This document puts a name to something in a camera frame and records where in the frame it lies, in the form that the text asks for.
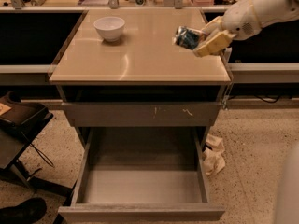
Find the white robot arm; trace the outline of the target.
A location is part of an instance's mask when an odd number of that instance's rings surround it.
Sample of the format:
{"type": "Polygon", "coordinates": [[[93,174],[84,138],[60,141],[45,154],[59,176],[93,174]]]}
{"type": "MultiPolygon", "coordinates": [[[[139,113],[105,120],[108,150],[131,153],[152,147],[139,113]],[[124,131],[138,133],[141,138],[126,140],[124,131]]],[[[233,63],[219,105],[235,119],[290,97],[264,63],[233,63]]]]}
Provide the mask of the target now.
{"type": "Polygon", "coordinates": [[[246,40],[275,23],[299,19],[299,0],[239,0],[202,31],[207,38],[193,50],[197,57],[218,54],[233,40],[246,40]]]}

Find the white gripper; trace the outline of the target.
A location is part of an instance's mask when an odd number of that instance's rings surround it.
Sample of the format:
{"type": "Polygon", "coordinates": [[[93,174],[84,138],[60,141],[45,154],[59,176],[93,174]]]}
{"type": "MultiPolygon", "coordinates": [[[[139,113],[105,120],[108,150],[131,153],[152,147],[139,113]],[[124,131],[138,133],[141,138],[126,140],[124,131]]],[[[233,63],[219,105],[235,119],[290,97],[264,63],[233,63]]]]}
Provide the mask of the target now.
{"type": "Polygon", "coordinates": [[[262,25],[252,0],[240,0],[202,29],[207,38],[198,44],[193,53],[197,57],[216,55],[226,49],[233,39],[246,40],[261,31],[262,25]]]}

